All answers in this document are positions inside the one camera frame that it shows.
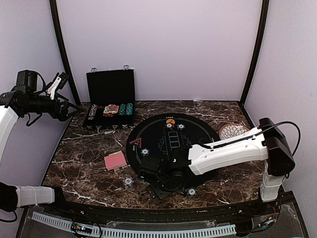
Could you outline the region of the clear round dealer button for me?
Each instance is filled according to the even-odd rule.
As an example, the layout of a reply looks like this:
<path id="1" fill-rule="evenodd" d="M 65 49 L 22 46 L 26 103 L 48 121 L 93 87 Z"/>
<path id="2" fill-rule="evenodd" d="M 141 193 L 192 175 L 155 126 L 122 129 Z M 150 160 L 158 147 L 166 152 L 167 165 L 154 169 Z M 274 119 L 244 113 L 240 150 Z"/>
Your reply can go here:
<path id="1" fill-rule="evenodd" d="M 117 106 L 116 106 L 116 105 L 108 105 L 108 106 L 107 106 L 107 110 L 108 110 L 108 111 L 116 111 L 116 109 L 117 109 Z"/>

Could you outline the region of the blue white chip stack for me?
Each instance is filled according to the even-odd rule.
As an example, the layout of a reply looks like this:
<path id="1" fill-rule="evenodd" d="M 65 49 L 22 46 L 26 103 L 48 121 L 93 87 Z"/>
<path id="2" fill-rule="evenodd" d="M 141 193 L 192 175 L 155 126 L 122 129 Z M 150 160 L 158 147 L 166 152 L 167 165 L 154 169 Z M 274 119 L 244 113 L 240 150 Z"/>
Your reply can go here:
<path id="1" fill-rule="evenodd" d="M 123 180 L 123 184 L 126 189 L 134 189 L 134 179 L 132 177 L 126 177 Z"/>

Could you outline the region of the round black poker mat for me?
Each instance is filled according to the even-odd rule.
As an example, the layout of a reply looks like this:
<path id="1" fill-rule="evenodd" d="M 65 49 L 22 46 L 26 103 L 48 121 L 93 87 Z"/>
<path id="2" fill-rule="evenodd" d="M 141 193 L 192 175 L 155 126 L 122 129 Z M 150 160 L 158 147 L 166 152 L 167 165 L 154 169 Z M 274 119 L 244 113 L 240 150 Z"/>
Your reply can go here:
<path id="1" fill-rule="evenodd" d="M 173 129 L 166 128 L 168 119 L 175 120 Z M 177 129 L 177 125 L 180 123 L 185 125 L 183 130 Z M 184 158 L 191 162 L 188 154 L 189 149 L 194 145 L 219 140 L 216 131 L 196 117 L 180 113 L 160 114 L 144 120 L 132 130 L 126 143 L 126 156 L 133 171 L 138 175 L 139 166 L 144 158 L 141 155 L 143 148 L 150 150 L 149 156 L 146 157 L 168 160 Z M 197 187 L 206 181 L 213 180 L 216 175 L 216 170 L 195 175 L 189 168 L 185 188 Z"/>

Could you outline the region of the green chip row right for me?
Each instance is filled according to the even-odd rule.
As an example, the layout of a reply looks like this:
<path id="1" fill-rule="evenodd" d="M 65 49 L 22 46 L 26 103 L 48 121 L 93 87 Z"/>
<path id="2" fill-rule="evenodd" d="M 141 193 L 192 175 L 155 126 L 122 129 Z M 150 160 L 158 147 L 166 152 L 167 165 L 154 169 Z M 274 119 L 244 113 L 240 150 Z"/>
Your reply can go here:
<path id="1" fill-rule="evenodd" d="M 132 103 L 126 104 L 125 115 L 126 116 L 131 116 L 131 115 L 133 115 L 133 112 L 134 112 L 133 104 Z"/>

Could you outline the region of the black poker chip case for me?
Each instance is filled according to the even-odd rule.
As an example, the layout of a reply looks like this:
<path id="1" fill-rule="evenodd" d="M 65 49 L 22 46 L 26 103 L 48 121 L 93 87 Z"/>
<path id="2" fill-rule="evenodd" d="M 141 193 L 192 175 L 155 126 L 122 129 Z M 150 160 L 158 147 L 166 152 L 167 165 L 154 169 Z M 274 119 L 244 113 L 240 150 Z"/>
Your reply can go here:
<path id="1" fill-rule="evenodd" d="M 117 69 L 88 72 L 86 74 L 89 90 L 90 107 L 85 117 L 85 129 L 127 129 L 134 124 L 135 115 L 135 79 L 133 69 Z M 104 110 L 97 110 L 93 120 L 88 120 L 88 114 L 93 104 L 108 106 L 132 103 L 134 112 L 131 116 L 114 114 L 111 118 L 103 116 Z"/>

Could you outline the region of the white floral patterned plate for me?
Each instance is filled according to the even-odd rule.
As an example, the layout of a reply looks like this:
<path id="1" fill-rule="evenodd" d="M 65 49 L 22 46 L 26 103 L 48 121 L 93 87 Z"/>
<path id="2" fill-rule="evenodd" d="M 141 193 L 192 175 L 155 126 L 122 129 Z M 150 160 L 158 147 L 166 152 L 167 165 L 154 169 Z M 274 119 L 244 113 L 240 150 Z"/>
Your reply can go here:
<path id="1" fill-rule="evenodd" d="M 219 130 L 219 137 L 221 140 L 235 137 L 237 135 L 241 135 L 245 132 L 249 131 L 249 129 L 243 125 L 237 123 L 229 123 L 224 125 Z"/>

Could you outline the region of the green chip row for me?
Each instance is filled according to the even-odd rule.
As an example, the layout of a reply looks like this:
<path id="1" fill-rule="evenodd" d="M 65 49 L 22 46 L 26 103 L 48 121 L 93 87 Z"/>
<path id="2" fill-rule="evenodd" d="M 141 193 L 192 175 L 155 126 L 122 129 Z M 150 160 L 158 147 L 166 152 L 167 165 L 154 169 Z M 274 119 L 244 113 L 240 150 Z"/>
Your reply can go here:
<path id="1" fill-rule="evenodd" d="M 118 109 L 118 115 L 124 116 L 126 114 L 126 104 L 120 104 Z"/>
<path id="2" fill-rule="evenodd" d="M 126 116 L 131 116 L 131 115 L 133 115 L 133 112 L 134 112 L 133 104 L 132 103 L 126 104 L 125 115 Z"/>

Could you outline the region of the blue tan chip row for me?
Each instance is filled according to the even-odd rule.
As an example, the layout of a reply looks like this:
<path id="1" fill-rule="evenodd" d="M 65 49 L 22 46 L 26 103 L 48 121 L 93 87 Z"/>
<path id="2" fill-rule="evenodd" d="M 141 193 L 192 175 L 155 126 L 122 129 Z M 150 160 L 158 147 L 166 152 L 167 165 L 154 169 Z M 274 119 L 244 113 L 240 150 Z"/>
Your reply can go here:
<path id="1" fill-rule="evenodd" d="M 90 108 L 89 114 L 88 114 L 88 120 L 93 120 L 96 112 L 97 112 L 98 106 L 93 104 Z"/>

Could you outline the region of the orange round blind button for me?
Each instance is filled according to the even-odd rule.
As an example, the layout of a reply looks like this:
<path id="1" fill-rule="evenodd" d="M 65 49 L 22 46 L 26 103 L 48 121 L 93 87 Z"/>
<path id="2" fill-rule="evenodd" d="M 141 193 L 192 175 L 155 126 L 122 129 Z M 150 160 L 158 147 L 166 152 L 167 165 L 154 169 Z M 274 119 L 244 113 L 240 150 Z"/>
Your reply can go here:
<path id="1" fill-rule="evenodd" d="M 175 124 L 175 120 L 174 119 L 168 119 L 167 121 L 166 121 L 166 123 L 167 124 Z"/>

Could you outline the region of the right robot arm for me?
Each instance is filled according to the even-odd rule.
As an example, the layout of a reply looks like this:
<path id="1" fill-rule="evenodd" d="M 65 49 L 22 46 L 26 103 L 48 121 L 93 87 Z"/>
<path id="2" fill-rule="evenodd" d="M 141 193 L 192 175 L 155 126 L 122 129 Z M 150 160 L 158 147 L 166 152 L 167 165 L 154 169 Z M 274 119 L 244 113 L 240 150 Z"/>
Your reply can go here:
<path id="1" fill-rule="evenodd" d="M 284 122 L 274 124 L 269 118 L 262 118 L 259 123 L 258 127 L 232 138 L 174 148 L 167 159 L 151 158 L 149 150 L 142 149 L 138 175 L 154 180 L 155 186 L 149 188 L 149 193 L 155 200 L 181 190 L 188 197 L 194 197 L 196 187 L 207 180 L 210 172 L 263 161 L 265 172 L 259 189 L 260 199 L 253 203 L 253 211 L 263 215 L 272 207 L 281 185 L 295 168 L 295 152 L 291 151 L 286 136 L 278 128 Z"/>

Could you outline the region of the card deck in case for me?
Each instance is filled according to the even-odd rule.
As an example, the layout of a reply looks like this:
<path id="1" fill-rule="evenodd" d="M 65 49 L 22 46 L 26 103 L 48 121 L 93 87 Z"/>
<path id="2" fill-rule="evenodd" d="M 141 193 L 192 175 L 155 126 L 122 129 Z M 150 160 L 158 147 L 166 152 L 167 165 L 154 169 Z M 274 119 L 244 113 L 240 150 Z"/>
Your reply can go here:
<path id="1" fill-rule="evenodd" d="M 118 109 L 119 109 L 119 106 L 117 106 L 116 111 L 108 111 L 108 110 L 107 110 L 107 106 L 105 106 L 104 111 L 103 111 L 103 114 L 116 114 L 116 113 L 118 113 Z"/>

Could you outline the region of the blue green chip stack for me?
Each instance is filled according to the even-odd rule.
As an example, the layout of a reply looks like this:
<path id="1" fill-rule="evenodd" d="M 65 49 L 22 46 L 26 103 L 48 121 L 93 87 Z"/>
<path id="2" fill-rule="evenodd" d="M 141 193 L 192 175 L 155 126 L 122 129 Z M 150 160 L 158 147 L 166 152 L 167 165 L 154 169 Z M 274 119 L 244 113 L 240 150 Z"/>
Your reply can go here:
<path id="1" fill-rule="evenodd" d="M 188 188 L 186 190 L 186 196 L 189 198 L 193 198 L 198 194 L 197 189 L 195 187 Z"/>

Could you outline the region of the green chip row left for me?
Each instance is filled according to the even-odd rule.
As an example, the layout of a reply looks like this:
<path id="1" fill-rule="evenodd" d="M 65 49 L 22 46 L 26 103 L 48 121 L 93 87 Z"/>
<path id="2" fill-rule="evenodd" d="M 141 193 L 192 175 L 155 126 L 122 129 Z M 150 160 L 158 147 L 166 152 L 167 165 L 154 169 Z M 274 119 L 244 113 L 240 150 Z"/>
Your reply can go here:
<path id="1" fill-rule="evenodd" d="M 120 104 L 118 109 L 118 115 L 124 116 L 126 114 L 126 104 Z"/>

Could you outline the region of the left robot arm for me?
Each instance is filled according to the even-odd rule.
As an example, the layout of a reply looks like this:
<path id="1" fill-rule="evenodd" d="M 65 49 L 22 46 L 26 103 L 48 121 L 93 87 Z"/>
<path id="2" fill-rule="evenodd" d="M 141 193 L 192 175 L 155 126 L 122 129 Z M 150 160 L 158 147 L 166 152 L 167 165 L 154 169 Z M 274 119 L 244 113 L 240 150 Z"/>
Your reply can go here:
<path id="1" fill-rule="evenodd" d="M 70 206 L 60 186 L 42 186 L 30 180 L 35 169 L 45 171 L 57 147 L 58 135 L 80 108 L 60 94 L 13 90 L 0 96 L 0 170 L 11 176 L 0 184 L 0 208 L 50 204 L 59 216 Z"/>

